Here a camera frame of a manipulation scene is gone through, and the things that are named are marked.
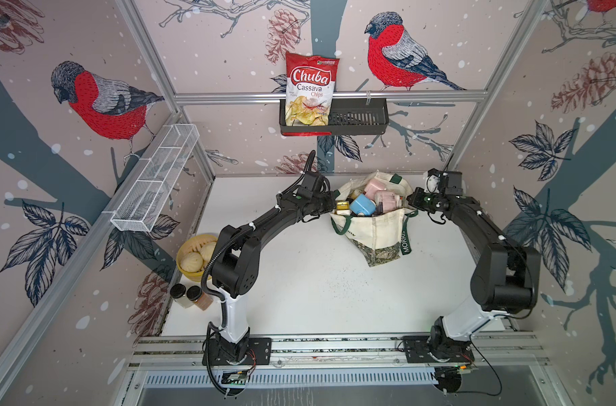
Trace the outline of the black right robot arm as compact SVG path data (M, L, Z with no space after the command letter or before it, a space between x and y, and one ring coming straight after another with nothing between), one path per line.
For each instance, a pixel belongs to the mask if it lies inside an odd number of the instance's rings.
M460 172L431 169L426 188L407 197L413 208L441 213L440 224L454 223L470 243L475 270L470 296L452 313L439 317L428 339L430 354L445 362L465 355L472 335L499 316L531 311L537 303L541 253L507 237L476 199L465 196Z

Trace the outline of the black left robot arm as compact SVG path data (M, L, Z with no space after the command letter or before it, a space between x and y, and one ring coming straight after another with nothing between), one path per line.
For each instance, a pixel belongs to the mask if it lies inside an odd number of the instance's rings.
M328 178L306 169L291 186L276 195L272 209L238 228L226 226L221 230L203 272L201 289L220 302L221 324L210 322L208 335L215 336L218 352L227 360L241 361L250 349L251 329L238 301L257 280L263 248L286 228L303 223L305 217L316 220L334 207Z

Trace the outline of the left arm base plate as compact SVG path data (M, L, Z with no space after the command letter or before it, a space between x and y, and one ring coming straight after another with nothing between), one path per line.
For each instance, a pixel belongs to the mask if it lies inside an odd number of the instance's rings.
M239 343L230 343L219 334L212 336L203 345L204 366L210 362L217 366L269 365L272 352L272 338L243 338Z

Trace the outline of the red Chuba cassava chips bag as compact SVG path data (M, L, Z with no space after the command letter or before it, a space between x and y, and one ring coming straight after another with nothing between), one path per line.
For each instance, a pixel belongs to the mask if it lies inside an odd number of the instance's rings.
M286 53L287 85L282 133L325 136L335 92L338 59Z

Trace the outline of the dark-lid spice jar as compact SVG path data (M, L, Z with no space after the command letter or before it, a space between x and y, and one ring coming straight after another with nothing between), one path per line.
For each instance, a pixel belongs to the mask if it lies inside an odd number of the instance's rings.
M187 287L184 284L175 284L170 288L170 296L179 306L184 309L190 308L193 303L186 295Z

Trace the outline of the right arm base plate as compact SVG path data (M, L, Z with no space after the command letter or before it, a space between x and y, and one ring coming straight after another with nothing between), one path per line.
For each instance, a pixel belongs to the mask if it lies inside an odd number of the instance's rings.
M449 338L432 339L430 336L405 336L399 341L400 349L410 364L455 363L468 364L475 361L470 342Z

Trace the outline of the cream green-handled tote bag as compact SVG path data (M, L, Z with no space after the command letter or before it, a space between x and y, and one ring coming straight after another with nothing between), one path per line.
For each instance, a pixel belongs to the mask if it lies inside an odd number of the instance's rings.
M371 217L355 216L350 210L330 214L333 230L345 236L362 253L369 267L379 266L409 255L412 246L409 239L408 221L418 215L418 211L409 208L407 196L413 189L409 182L398 174L377 171L364 179L352 179L335 192L336 201L351 203L357 196L364 194L366 184L371 179L379 179L392 191L402 197L403 206L386 214L376 213Z

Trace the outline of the brown spice jar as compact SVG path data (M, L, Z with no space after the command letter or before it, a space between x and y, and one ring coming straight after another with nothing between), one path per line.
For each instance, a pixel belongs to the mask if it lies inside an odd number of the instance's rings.
M186 290L186 297L196 307L206 311L213 304L212 296L203 292L198 285L192 285Z

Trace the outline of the yellow bowl with buns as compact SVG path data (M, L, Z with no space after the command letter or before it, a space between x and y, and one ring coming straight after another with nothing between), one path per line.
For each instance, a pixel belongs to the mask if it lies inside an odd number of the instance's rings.
M218 238L211 234L196 235L178 250L176 263L183 275L193 282L201 282L203 272L211 261Z

